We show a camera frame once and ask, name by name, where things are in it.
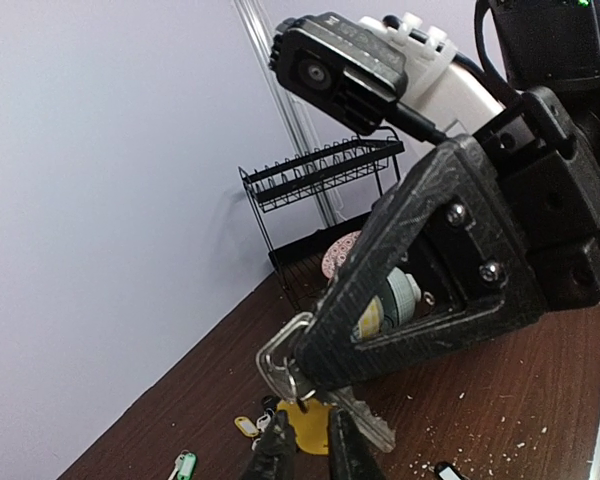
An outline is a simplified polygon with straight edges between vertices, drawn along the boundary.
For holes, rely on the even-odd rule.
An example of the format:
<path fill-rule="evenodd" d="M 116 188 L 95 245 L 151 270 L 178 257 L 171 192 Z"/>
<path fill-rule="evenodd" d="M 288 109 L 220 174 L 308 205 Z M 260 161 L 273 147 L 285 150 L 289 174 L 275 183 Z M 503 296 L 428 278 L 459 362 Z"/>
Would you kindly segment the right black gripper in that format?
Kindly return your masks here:
<path fill-rule="evenodd" d="M 551 311 L 600 302 L 600 126 L 582 129 L 538 86 L 475 134 Z"/>

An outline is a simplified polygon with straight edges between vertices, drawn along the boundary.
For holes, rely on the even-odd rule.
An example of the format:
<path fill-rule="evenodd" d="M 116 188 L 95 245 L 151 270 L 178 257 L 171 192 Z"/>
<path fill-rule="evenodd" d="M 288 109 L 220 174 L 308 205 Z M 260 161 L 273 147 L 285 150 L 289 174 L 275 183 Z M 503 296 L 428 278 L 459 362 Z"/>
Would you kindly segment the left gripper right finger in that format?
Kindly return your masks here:
<path fill-rule="evenodd" d="M 329 474 L 332 480 L 385 480 L 352 416 L 334 408 L 328 420 Z"/>

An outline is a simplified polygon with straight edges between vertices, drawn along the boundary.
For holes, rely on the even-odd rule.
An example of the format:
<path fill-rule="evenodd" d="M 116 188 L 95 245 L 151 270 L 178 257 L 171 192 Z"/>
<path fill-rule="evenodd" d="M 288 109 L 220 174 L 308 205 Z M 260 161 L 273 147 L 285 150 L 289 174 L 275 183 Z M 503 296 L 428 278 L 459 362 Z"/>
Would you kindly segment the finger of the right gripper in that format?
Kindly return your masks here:
<path fill-rule="evenodd" d="M 373 209 L 294 350 L 336 389 L 536 322 L 546 303 L 479 143 L 430 151 Z"/>

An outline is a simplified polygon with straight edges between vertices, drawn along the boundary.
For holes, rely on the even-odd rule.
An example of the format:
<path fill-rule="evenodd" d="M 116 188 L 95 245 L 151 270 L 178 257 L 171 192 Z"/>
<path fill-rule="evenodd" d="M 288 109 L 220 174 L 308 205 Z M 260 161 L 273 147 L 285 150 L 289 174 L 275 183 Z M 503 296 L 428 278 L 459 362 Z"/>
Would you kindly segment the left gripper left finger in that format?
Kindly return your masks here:
<path fill-rule="evenodd" d="M 290 480 L 295 475 L 296 432 L 288 413 L 278 411 L 271 419 L 248 466 L 243 479 Z"/>

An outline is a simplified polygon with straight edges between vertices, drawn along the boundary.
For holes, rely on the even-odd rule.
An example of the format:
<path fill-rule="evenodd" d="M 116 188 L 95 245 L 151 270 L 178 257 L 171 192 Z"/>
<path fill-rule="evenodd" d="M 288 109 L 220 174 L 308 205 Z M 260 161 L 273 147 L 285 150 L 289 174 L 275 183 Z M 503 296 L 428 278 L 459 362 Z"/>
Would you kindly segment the key with yellow tag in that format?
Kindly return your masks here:
<path fill-rule="evenodd" d="M 291 358 L 290 348 L 309 327 L 313 315 L 301 312 L 287 322 L 256 354 L 257 369 L 270 390 L 283 401 L 296 431 L 298 448 L 310 455 L 325 456 L 328 446 L 328 414 L 340 407 L 348 411 L 362 435 L 378 450 L 389 453 L 396 434 L 387 422 L 355 397 L 350 387 L 324 391 L 313 386 Z"/>

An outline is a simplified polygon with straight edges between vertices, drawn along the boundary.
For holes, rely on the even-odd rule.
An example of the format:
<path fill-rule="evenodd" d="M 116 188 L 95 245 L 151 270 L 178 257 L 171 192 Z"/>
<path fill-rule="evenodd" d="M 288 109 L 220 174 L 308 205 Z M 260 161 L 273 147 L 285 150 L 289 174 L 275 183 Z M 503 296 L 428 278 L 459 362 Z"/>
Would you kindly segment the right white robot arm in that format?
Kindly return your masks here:
<path fill-rule="evenodd" d="M 481 1 L 517 95 L 445 141 L 375 205 L 293 353 L 319 390 L 377 378 L 600 302 L 600 1 Z M 403 260 L 439 307 L 368 340 L 352 331 Z"/>

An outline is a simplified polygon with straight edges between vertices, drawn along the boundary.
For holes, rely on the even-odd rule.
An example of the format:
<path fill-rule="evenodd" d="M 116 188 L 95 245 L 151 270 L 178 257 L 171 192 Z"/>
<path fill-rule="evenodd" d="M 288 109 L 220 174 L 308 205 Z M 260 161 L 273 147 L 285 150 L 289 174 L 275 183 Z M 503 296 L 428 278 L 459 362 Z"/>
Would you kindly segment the keys with yellow tag cluster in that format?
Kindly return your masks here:
<path fill-rule="evenodd" d="M 251 449 L 255 450 L 277 412 L 281 398 L 276 395 L 266 395 L 261 399 L 263 413 L 255 420 L 241 415 L 234 418 L 234 425 L 240 433 L 251 441 Z"/>

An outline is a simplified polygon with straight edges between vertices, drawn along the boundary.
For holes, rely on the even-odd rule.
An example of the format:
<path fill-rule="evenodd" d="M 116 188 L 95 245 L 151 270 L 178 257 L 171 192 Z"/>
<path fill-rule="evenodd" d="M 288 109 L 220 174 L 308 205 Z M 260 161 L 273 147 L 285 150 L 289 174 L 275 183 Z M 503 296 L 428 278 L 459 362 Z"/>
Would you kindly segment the light blue ribbed bowl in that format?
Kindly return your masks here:
<path fill-rule="evenodd" d="M 415 278 L 399 268 L 394 268 L 386 278 L 386 295 L 383 297 L 384 322 L 382 329 L 398 328 L 412 320 L 422 291 Z"/>

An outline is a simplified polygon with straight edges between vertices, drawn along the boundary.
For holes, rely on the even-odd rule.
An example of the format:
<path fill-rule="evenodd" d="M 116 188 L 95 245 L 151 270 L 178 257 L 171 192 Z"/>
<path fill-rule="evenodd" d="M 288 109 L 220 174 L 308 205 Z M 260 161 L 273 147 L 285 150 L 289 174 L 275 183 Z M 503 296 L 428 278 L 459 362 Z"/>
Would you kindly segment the key with light green tag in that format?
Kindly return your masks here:
<path fill-rule="evenodd" d="M 195 453 L 189 451 L 181 452 L 174 460 L 174 467 L 168 480 L 191 480 L 198 463 Z"/>

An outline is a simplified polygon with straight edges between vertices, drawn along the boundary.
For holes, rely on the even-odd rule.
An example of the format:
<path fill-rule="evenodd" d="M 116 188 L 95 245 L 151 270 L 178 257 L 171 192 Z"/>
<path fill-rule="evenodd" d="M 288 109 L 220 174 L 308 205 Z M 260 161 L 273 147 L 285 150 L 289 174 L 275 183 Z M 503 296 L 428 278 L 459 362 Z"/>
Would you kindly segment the pink patterned bowl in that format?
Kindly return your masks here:
<path fill-rule="evenodd" d="M 333 278 L 336 270 L 345 262 L 360 234 L 360 230 L 347 233 L 327 249 L 322 258 L 321 271 L 328 280 Z"/>

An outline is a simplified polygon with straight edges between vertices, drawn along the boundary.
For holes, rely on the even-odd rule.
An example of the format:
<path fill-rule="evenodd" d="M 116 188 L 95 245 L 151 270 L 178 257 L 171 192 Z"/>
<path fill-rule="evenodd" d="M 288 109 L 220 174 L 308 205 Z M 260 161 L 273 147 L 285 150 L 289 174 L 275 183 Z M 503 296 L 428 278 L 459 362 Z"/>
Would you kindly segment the yellow checked bowl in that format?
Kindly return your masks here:
<path fill-rule="evenodd" d="M 374 296 L 352 329 L 354 342 L 363 341 L 380 333 L 384 322 L 384 307 L 379 296 Z"/>

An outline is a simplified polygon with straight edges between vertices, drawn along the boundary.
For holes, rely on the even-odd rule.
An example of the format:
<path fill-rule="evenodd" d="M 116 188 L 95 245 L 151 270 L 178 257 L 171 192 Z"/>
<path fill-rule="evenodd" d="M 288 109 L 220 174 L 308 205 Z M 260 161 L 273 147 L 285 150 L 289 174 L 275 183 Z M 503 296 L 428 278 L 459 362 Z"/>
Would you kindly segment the black dish rack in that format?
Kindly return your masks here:
<path fill-rule="evenodd" d="M 337 189 L 371 178 L 376 195 L 382 196 L 382 173 L 391 170 L 399 179 L 398 156 L 404 152 L 396 131 L 382 127 L 372 136 L 353 135 L 260 170 L 238 169 L 275 278 L 295 310 L 312 306 L 325 288 L 327 279 L 321 270 L 324 253 L 340 237 L 360 229 L 369 216 L 368 207 L 351 218 L 342 216 L 334 208 Z M 264 216 L 305 200 L 311 201 L 320 214 L 329 210 L 332 218 L 312 233 L 276 243 Z"/>

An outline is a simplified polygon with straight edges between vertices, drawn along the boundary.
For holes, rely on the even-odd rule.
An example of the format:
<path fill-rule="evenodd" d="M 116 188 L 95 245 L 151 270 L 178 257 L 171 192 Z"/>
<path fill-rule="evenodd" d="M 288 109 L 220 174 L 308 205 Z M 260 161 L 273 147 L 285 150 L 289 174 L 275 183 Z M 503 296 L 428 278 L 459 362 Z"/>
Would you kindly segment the right aluminium frame post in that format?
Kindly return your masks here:
<path fill-rule="evenodd" d="M 304 155 L 319 149 L 316 129 L 306 105 L 283 89 L 269 68 L 270 48 L 273 42 L 272 26 L 261 1 L 233 1 L 240 23 L 246 31 L 256 60 L 260 66 L 274 105 L 295 152 Z"/>

